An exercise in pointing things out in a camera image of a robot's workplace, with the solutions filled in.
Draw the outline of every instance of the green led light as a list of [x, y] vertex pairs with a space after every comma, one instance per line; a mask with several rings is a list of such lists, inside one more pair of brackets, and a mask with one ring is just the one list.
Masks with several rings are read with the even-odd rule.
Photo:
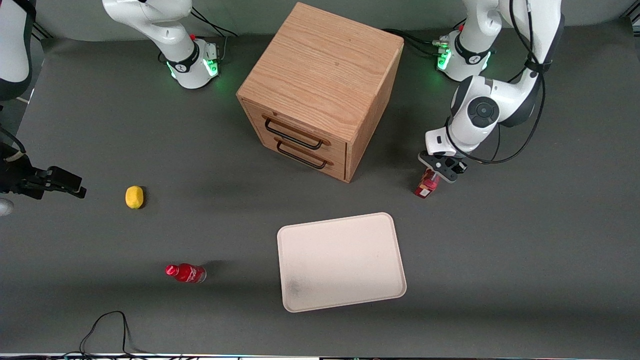
[[447, 49], [444, 54], [440, 55], [440, 59], [438, 60], [438, 68], [440, 70], [444, 70], [447, 68], [447, 64], [449, 64], [449, 59], [451, 58], [451, 50]]
[[169, 71], [171, 71], [171, 77], [175, 79], [175, 74], [173, 73], [173, 69], [171, 68], [171, 65], [169, 65], [169, 62], [166, 62], [166, 66], [169, 68]]
[[218, 75], [218, 62], [216, 60], [202, 59], [202, 63], [207, 67], [207, 71], [212, 78]]
[[489, 64], [489, 56], [491, 56], [491, 51], [486, 55], [486, 60], [484, 61], [484, 65], [482, 65], [483, 70], [486, 69], [487, 64]]

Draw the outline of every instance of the drawer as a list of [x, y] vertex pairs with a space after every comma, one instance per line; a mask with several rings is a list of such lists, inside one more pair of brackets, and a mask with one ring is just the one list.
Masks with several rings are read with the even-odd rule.
[[322, 158], [312, 151], [288, 142], [278, 136], [263, 139], [263, 144], [267, 148], [277, 151], [290, 159], [344, 181], [344, 158], [339, 161]]
[[318, 134], [311, 128], [303, 129], [282, 114], [274, 113], [258, 104], [246, 101], [246, 112], [260, 139], [266, 143], [274, 136], [287, 143], [297, 145], [309, 154], [315, 154], [322, 159], [344, 163], [346, 143], [336, 140], [326, 134]]

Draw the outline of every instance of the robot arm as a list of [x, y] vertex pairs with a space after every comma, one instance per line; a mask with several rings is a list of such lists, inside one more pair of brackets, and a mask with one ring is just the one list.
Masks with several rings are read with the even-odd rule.
[[153, 41], [172, 76], [185, 88], [206, 85], [218, 75], [215, 44], [192, 39], [178, 20], [191, 12], [191, 0], [102, 0], [107, 14]]
[[[500, 12], [511, 20], [510, 3], [500, 0]], [[513, 18], [519, 29], [529, 29], [528, 9], [524, 1], [513, 4]], [[534, 108], [542, 77], [551, 64], [553, 53], [561, 36], [564, 17], [560, 0], [536, 1], [531, 8], [534, 59], [528, 59], [518, 83], [469, 76], [464, 79], [451, 103], [451, 118], [443, 128], [425, 135], [427, 151], [419, 156], [421, 162], [452, 183], [464, 172], [461, 161], [465, 153], [472, 152], [486, 139], [499, 123], [513, 127], [525, 122]]]
[[442, 47], [437, 69], [455, 81], [478, 75], [486, 67], [489, 49], [502, 29], [497, 11], [499, 0], [463, 0], [467, 19], [462, 30], [455, 29], [436, 42]]
[[31, 82], [35, 0], [0, 0], [0, 101], [22, 95]]

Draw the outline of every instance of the black metal handle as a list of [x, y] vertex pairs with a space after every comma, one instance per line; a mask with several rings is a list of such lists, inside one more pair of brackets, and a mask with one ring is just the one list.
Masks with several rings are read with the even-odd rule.
[[295, 156], [294, 154], [291, 154], [291, 153], [290, 153], [290, 152], [288, 152], [288, 151], [284, 151], [284, 150], [282, 150], [282, 149], [280, 148], [280, 146], [281, 146], [281, 145], [282, 145], [282, 142], [280, 142], [280, 141], [279, 141], [279, 142], [278, 142], [278, 145], [276, 146], [276, 149], [278, 149], [278, 151], [279, 151], [280, 153], [282, 153], [282, 154], [284, 154], [284, 155], [286, 155], [286, 156], [288, 156], [288, 157], [290, 157], [290, 158], [292, 158], [292, 159], [294, 159], [294, 160], [298, 160], [298, 161], [300, 161], [301, 163], [303, 163], [303, 164], [305, 164], [305, 165], [308, 165], [308, 166], [310, 166], [310, 167], [312, 167], [312, 168], [314, 168], [314, 169], [318, 169], [318, 170], [322, 170], [322, 169], [324, 169], [324, 167], [326, 166], [326, 163], [327, 163], [327, 161], [326, 161], [326, 160], [324, 160], [324, 161], [322, 162], [322, 165], [316, 165], [316, 164], [312, 163], [311, 161], [304, 160], [303, 158], [301, 158], [301, 157], [299, 157], [299, 156]]
[[266, 127], [267, 130], [270, 133], [274, 133], [274, 134], [276, 134], [278, 136], [281, 136], [282, 138], [287, 139], [290, 142], [294, 142], [294, 143], [296, 143], [296, 144], [298, 144], [300, 146], [304, 146], [304, 147], [306, 147], [308, 149], [311, 149], [311, 150], [318, 150], [318, 149], [320, 149], [320, 146], [322, 146], [322, 140], [318, 140], [318, 144], [317, 145], [311, 145], [311, 144], [306, 143], [304, 141], [301, 141], [301, 140], [298, 140], [296, 138], [293, 138], [293, 137], [291, 137], [291, 136], [289, 136], [289, 135], [287, 135], [287, 134], [285, 134], [285, 133], [283, 133], [281, 131], [278, 131], [276, 129], [272, 129], [272, 128], [269, 127], [269, 124], [271, 123], [271, 119], [269, 119], [269, 118], [266, 118], [266, 119], [267, 119], [267, 121], [264, 122], [264, 127]]

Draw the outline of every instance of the cable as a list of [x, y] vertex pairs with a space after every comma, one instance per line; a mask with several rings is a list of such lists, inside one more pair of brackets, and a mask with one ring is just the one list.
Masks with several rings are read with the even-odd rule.
[[6, 137], [13, 140], [13, 142], [15, 142], [16, 145], [18, 145], [18, 148], [20, 149], [21, 153], [23, 154], [27, 153], [27, 150], [24, 149], [24, 145], [20, 142], [20, 140], [18, 140], [17, 137], [15, 137], [13, 134], [11, 134], [8, 130], [6, 130], [2, 126], [0, 126], [0, 133], [5, 134]]
[[[538, 58], [536, 57], [536, 55], [533, 53], [533, 50], [532, 50], [532, 46], [533, 46], [533, 21], [531, 19], [531, 12], [527, 11], [527, 17], [529, 19], [529, 39], [530, 39], [530, 43], [532, 45], [531, 47], [529, 47], [529, 44], [527, 44], [524, 36], [520, 32], [520, 29], [518, 29], [518, 24], [516, 23], [516, 20], [515, 20], [515, 14], [513, 13], [513, 0], [509, 0], [509, 14], [511, 16], [511, 23], [513, 24], [513, 28], [516, 31], [516, 34], [518, 35], [518, 38], [520, 39], [520, 42], [527, 49], [527, 52], [529, 53], [529, 57], [533, 60], [533, 62], [536, 65], [540, 66], [540, 62], [538, 61]], [[516, 151], [513, 155], [511, 155], [511, 156], [509, 156], [507, 158], [501, 159], [501, 160], [485, 160], [485, 159], [477, 158], [475, 156], [467, 154], [466, 152], [462, 151], [453, 142], [453, 139], [451, 138], [451, 134], [449, 132], [449, 120], [451, 119], [451, 117], [447, 117], [447, 120], [445, 122], [445, 130], [447, 131], [447, 137], [449, 139], [449, 142], [451, 142], [451, 145], [453, 145], [453, 147], [460, 154], [470, 158], [471, 160], [477, 161], [477, 162], [479, 162], [480, 164], [483, 164], [483, 165], [505, 163], [505, 162], [507, 162], [509, 160], [512, 160], [516, 156], [518, 156], [524, 150], [524, 148], [527, 147], [527, 145], [529, 144], [529, 141], [531, 141], [531, 138], [533, 137], [533, 134], [536, 132], [536, 129], [538, 128], [538, 124], [540, 123], [540, 117], [542, 116], [542, 111], [544, 110], [544, 107], [545, 107], [545, 99], [547, 97], [547, 86], [545, 84], [545, 77], [544, 77], [543, 73], [539, 72], [538, 75], [540, 77], [540, 83], [541, 83], [541, 86], [542, 86], [542, 96], [541, 96], [541, 99], [540, 99], [540, 108], [538, 109], [538, 115], [536, 116], [536, 121], [533, 123], [533, 126], [531, 128], [531, 132], [529, 133], [529, 136], [527, 137], [525, 142], [522, 144], [522, 146], [518, 149], [518, 151]]]
[[229, 40], [229, 37], [225, 37], [225, 45], [223, 46], [222, 49], [222, 56], [220, 56], [220, 61], [225, 59], [225, 56], [227, 55], [227, 41]]
[[47, 31], [45, 30], [42, 25], [40, 25], [37, 22], [33, 22], [33, 27], [38, 30], [39, 33], [42, 34], [42, 36], [44, 36], [44, 38], [52, 38], [53, 36]]
[[206, 24], [211, 25], [211, 26], [213, 27], [213, 29], [214, 29], [214, 30], [216, 30], [216, 31], [218, 32], [218, 34], [220, 34], [220, 36], [221, 36], [221, 37], [227, 37], [225, 34], [223, 34], [223, 33], [222, 33], [222, 31], [220, 31], [220, 30], [218, 29], [218, 27], [217, 27], [217, 26], [215, 26], [214, 24], [211, 24], [208, 20], [205, 20], [205, 19], [203, 19], [203, 18], [199, 17], [198, 15], [196, 15], [196, 14], [195, 14], [195, 13], [193, 13], [193, 12], [192, 12], [191, 14], [192, 14], [196, 19], [198, 19], [198, 20], [200, 20], [200, 21], [202, 21], [202, 22], [204, 22], [204, 23], [206, 23]]
[[163, 60], [160, 59], [160, 56], [162, 56], [162, 55], [164, 55], [164, 54], [162, 53], [162, 51], [160, 51], [158, 53], [158, 62], [164, 64], [164, 63], [166, 63], [166, 57], [164, 58], [164, 61], [163, 61]]
[[398, 29], [382, 29], [382, 31], [386, 31], [387, 33], [391, 33], [391, 34], [395, 34], [398, 35], [399, 37], [403, 37], [403, 38], [409, 38], [415, 42], [419, 42], [421, 44], [427, 44], [427, 45], [431, 45], [430, 41], [427, 40], [423, 40], [421, 38], [415, 37], [405, 31], [402, 30], [398, 30]]
[[489, 161], [495, 160], [495, 157], [498, 156], [498, 150], [500, 150], [500, 124], [498, 124], [498, 144], [495, 146], [495, 152]]
[[80, 345], [78, 346], [79, 353], [82, 354], [83, 356], [85, 356], [88, 359], [93, 359], [94, 358], [90, 353], [85, 351], [86, 341], [91, 337], [91, 335], [95, 331], [96, 326], [98, 326], [98, 323], [100, 322], [100, 320], [102, 318], [104, 318], [105, 316], [111, 315], [111, 314], [120, 314], [120, 316], [122, 316], [122, 353], [124, 355], [128, 355], [132, 359], [148, 360], [146, 357], [137, 356], [137, 355], [134, 355], [134, 354], [132, 354], [132, 353], [127, 351], [127, 349], [126, 349], [127, 338], [129, 339], [130, 342], [132, 342], [131, 341], [131, 332], [129, 330], [129, 323], [127, 323], [127, 317], [120, 310], [110, 311], [110, 312], [104, 313], [104, 314], [100, 315], [100, 317], [98, 317], [98, 319], [93, 323], [93, 326], [91, 326], [91, 330], [89, 330], [87, 335], [85, 335], [83, 337], [83, 339], [80, 341]]
[[508, 83], [512, 82], [513, 80], [517, 79], [518, 76], [520, 76], [522, 74], [522, 72], [526, 69], [527, 67], [522, 67], [522, 70], [520, 70], [520, 72], [518, 72], [517, 74], [515, 74], [513, 76], [513, 78], [509, 79], [509, 81], [507, 81]]
[[422, 44], [422, 45], [431, 45], [431, 42], [428, 42], [426, 40], [422, 40], [420, 38], [417, 38], [411, 34], [405, 33], [404, 31], [401, 30], [396, 30], [396, 29], [382, 29], [382, 31], [386, 31], [387, 33], [390, 34], [394, 34], [397, 35], [399, 37], [402, 37], [404, 39], [404, 42], [406, 44], [408, 44], [409, 46], [411, 46], [412, 48], [418, 50], [419, 52], [421, 52], [422, 54], [425, 54], [427, 56], [440, 56], [440, 54], [438, 53], [430, 53], [429, 51], [421, 48], [420, 46], [418, 46], [418, 44]]
[[452, 29], [457, 29], [458, 26], [462, 25], [465, 21], [467, 21], [467, 18], [460, 20], [460, 22], [455, 24]]
[[233, 31], [231, 31], [231, 30], [227, 30], [227, 29], [225, 29], [225, 28], [223, 28], [223, 27], [221, 27], [221, 26], [218, 26], [218, 25], [212, 24], [212, 23], [211, 23], [211, 22], [210, 22], [210, 21], [209, 21], [209, 20], [208, 20], [204, 15], [202, 15], [202, 13], [201, 13], [201, 12], [199, 12], [199, 11], [198, 11], [198, 9], [196, 9], [195, 7], [192, 7], [192, 9], [193, 9], [193, 11], [195, 11], [199, 16], [201, 16], [201, 17], [198, 17], [198, 16], [197, 16], [197, 15], [195, 15], [194, 13], [191, 13], [193, 16], [195, 16], [195, 17], [196, 17], [196, 19], [198, 19], [198, 20], [200, 20], [200, 21], [203, 21], [203, 22], [206, 22], [207, 24], [211, 25], [214, 29], [218, 30], [218, 32], [220, 32], [220, 30], [222, 30], [222, 31], [226, 31], [227, 33], [230, 33], [231, 35], [233, 35], [233, 36], [235, 36], [235, 37], [237, 37], [237, 36], [238, 36], [238, 34], [234, 33], [234, 32], [233, 32]]

